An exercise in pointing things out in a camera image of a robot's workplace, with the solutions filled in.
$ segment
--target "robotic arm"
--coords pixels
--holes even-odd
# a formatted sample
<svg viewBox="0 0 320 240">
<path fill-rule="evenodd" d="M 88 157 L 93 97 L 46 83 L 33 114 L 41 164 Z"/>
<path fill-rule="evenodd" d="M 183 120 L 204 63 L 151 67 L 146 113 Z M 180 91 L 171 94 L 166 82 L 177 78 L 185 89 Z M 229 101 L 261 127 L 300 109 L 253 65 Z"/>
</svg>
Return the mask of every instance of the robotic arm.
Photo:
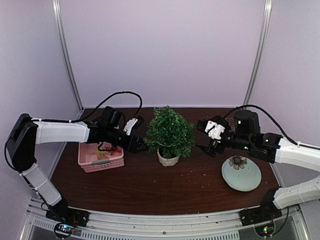
<svg viewBox="0 0 320 240">
<path fill-rule="evenodd" d="M 46 202 L 50 211 L 46 217 L 71 226 L 85 227 L 89 213 L 68 207 L 46 174 L 38 166 L 35 145 L 56 142 L 100 143 L 108 142 L 129 152 L 137 153 L 147 149 L 139 136 L 131 135 L 143 118 L 128 121 L 124 129 L 117 129 L 122 113 L 107 106 L 102 115 L 93 121 L 44 121 L 22 114 L 17 120 L 7 141 L 7 150 L 12 166 L 26 180 L 29 186 Z"/>
<path fill-rule="evenodd" d="M 214 157 L 225 148 L 242 150 L 249 156 L 269 162 L 286 163 L 320 172 L 320 148 L 312 145 L 293 144 L 287 138 L 274 133 L 261 133 L 256 112 L 240 110 L 234 114 L 235 130 L 221 116 L 199 120 L 197 129 L 211 139 L 207 147 L 197 146 Z M 291 187 L 270 190 L 257 208 L 240 212 L 242 225 L 256 224 L 280 217 L 287 206 L 320 199 L 320 176 Z"/>
</svg>

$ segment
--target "brown wooden table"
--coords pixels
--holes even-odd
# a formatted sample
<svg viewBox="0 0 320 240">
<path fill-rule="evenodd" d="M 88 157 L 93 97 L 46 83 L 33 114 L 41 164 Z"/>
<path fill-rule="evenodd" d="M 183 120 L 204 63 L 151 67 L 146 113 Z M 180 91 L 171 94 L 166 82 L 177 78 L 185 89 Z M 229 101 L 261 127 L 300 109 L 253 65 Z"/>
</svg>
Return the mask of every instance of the brown wooden table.
<svg viewBox="0 0 320 240">
<path fill-rule="evenodd" d="M 121 109 L 126 118 L 136 109 Z M 188 122 L 223 115 L 227 108 L 176 108 Z M 92 117 L 101 114 L 98 110 Z M 134 134 L 144 137 L 147 123 L 153 117 L 152 108 L 142 108 L 145 122 Z M 209 138 L 194 129 L 197 144 L 207 145 Z M 215 158 L 193 147 L 191 157 L 180 159 L 171 167 L 159 163 L 156 153 L 125 152 L 125 166 L 85 173 L 78 165 L 78 143 L 68 143 L 52 177 L 53 184 L 68 200 L 70 206 L 111 213 L 138 215 L 172 215 L 213 213 L 260 204 L 268 189 L 278 187 L 267 162 L 254 160 L 260 167 L 262 181 L 250 192 L 231 189 L 223 180 L 221 166 L 234 155 L 245 155 L 226 149 Z"/>
</svg>

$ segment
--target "white wall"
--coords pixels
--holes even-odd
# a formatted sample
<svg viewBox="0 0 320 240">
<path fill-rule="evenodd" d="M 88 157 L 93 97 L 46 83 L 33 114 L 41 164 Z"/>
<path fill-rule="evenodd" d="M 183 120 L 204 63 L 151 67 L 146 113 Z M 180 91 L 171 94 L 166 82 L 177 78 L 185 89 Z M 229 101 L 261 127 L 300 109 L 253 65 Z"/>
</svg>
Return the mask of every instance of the white wall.
<svg viewBox="0 0 320 240">
<path fill-rule="evenodd" d="M 269 34 L 250 103 L 265 108 L 287 134 L 320 146 L 320 1 L 273 1 Z M 264 132 L 278 132 L 259 114 Z M 318 172 L 277 164 L 285 186 L 319 175 Z M 310 232 L 320 236 L 319 201 L 302 205 Z"/>
<path fill-rule="evenodd" d="M 60 2 L 85 107 L 123 90 L 140 93 L 145 107 L 234 107 L 243 102 L 265 1 Z M 138 102 L 117 96 L 108 103 Z"/>
<path fill-rule="evenodd" d="M 77 105 L 68 82 L 51 0 L 1 0 L 0 146 L 21 113 L 71 119 Z M 38 146 L 48 173 L 61 144 Z M 1 239 L 16 240 L 31 190 L 0 154 Z"/>
</svg>

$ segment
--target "white plant pot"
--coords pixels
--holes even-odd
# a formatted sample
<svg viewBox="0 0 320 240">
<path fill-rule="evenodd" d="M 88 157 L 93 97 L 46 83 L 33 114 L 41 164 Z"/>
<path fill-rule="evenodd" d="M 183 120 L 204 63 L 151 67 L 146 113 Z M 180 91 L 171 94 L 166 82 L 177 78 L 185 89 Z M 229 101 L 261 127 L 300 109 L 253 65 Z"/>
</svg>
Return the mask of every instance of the white plant pot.
<svg viewBox="0 0 320 240">
<path fill-rule="evenodd" d="M 163 156 L 160 155 L 159 149 L 158 149 L 157 153 L 158 153 L 158 157 L 159 157 L 159 162 L 165 167 L 170 167 L 170 166 L 175 165 L 178 162 L 179 157 L 180 157 L 180 156 L 176 156 L 174 158 L 164 158 Z"/>
</svg>

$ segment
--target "basket handle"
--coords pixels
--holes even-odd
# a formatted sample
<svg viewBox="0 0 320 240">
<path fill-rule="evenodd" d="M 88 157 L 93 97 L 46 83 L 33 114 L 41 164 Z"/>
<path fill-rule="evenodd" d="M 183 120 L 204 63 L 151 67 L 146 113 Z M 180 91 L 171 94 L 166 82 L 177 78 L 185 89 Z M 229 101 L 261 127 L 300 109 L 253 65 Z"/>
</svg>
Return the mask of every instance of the basket handle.
<svg viewBox="0 0 320 240">
<path fill-rule="evenodd" d="M 96 166 L 96 165 L 109 164 L 109 163 L 110 163 L 110 160 L 109 160 L 109 158 L 107 158 L 107 159 L 101 159 L 101 160 L 93 161 L 92 165 Z"/>
</svg>

